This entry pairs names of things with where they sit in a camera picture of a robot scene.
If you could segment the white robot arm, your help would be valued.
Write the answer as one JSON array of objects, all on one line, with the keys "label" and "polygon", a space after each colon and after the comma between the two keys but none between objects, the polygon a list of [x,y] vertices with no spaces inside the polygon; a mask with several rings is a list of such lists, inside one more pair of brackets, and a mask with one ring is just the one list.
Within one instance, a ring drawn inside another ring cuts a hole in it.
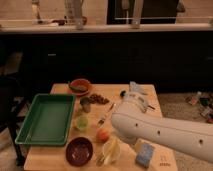
[{"label": "white robot arm", "polygon": [[213,163],[213,125],[147,114],[145,95],[128,92],[111,115],[121,139],[134,144],[142,138]]}]

